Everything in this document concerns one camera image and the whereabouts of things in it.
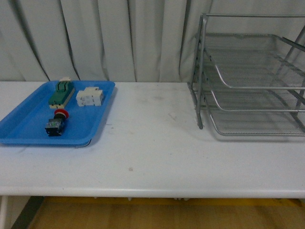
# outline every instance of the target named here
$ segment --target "wire mesh shelf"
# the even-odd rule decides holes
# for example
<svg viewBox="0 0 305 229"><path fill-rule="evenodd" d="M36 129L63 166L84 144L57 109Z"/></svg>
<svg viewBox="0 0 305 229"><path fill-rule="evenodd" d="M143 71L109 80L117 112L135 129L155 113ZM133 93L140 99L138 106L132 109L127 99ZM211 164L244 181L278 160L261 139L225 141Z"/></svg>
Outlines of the wire mesh shelf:
<svg viewBox="0 0 305 229"><path fill-rule="evenodd" d="M304 90L232 89L226 87L213 66L204 68L211 94L227 112L305 112Z"/></svg>
<svg viewBox="0 0 305 229"><path fill-rule="evenodd" d="M204 94L204 102L216 131L221 135L305 136L305 113L225 112L215 108L213 96Z"/></svg>
<svg viewBox="0 0 305 229"><path fill-rule="evenodd" d="M305 18L202 14L188 83L199 128L206 107L221 135L305 136L305 65L298 62L305 59L298 44L305 26L295 42L270 34L208 34L209 16Z"/></svg>
<svg viewBox="0 0 305 229"><path fill-rule="evenodd" d="M206 55L229 88L305 89L305 67L285 58L292 46L278 36L207 34L205 44Z"/></svg>

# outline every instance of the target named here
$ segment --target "electrical component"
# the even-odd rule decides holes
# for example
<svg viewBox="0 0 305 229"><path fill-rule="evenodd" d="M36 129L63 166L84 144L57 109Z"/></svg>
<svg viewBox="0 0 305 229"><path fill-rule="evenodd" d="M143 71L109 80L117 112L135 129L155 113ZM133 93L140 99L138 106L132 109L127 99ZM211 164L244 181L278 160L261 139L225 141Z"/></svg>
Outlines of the electrical component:
<svg viewBox="0 0 305 229"><path fill-rule="evenodd" d="M54 117L49 119L45 130L49 137L61 136L65 127L65 121L69 117L69 113L64 109L54 111Z"/></svg>
<svg viewBox="0 0 305 229"><path fill-rule="evenodd" d="M98 87L86 87L76 95L78 106L101 106L103 98L103 90L99 90Z"/></svg>
<svg viewBox="0 0 305 229"><path fill-rule="evenodd" d="M64 77L56 84L56 91L49 99L49 106L52 109L64 108L75 92L74 85L70 78Z"/></svg>

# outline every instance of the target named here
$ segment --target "white curtain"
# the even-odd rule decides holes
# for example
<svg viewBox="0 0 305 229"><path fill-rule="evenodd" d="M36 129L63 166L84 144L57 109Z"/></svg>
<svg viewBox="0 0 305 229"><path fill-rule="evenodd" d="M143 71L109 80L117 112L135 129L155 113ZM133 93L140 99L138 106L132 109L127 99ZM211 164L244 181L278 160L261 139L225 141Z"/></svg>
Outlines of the white curtain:
<svg viewBox="0 0 305 229"><path fill-rule="evenodd" d="M0 0L0 80L186 82L202 12L305 14L304 0ZM210 18L295 40L304 19Z"/></svg>

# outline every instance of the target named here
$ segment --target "blue tray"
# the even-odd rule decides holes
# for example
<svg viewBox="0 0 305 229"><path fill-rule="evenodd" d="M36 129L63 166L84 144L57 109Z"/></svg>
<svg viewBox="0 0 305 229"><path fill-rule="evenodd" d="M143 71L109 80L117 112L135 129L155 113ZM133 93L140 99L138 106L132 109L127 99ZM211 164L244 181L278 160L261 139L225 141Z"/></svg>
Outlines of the blue tray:
<svg viewBox="0 0 305 229"><path fill-rule="evenodd" d="M73 81L75 93L65 107L69 112L62 136L49 137L45 126L54 116L48 104L58 81L40 86L0 122L0 143L9 145L85 146L99 127L115 83L110 81ZM79 107L76 94L86 87L103 90L102 106Z"/></svg>

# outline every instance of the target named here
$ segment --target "white circuit breaker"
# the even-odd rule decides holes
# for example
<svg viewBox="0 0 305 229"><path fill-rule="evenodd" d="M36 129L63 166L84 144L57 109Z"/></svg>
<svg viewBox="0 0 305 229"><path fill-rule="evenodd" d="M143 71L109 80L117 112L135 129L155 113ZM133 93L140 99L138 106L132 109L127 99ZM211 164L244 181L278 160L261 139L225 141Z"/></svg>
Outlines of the white circuit breaker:
<svg viewBox="0 0 305 229"><path fill-rule="evenodd" d="M99 90L98 87L86 87L76 95L78 106L101 106L103 98L103 90Z"/></svg>

